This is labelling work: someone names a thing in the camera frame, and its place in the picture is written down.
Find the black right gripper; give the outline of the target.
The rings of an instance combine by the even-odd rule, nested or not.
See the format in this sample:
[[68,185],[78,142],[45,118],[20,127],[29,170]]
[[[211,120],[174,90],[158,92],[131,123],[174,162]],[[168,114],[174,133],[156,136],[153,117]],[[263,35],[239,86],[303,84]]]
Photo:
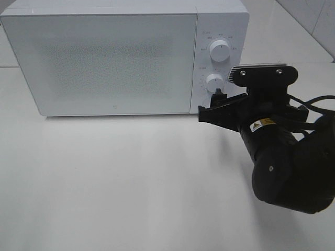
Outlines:
[[250,97],[228,100],[216,88],[210,107],[198,108],[198,120],[238,132],[253,162],[291,162],[297,140],[292,135],[294,123],[306,122],[303,106],[256,102]]

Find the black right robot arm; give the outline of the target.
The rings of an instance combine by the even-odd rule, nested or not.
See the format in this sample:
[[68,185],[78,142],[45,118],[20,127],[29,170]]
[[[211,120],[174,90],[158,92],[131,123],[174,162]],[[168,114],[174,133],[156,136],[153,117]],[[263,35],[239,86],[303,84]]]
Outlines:
[[334,200],[334,112],[290,105],[286,88],[212,95],[200,122],[240,134],[252,159],[252,188],[266,203],[314,214]]

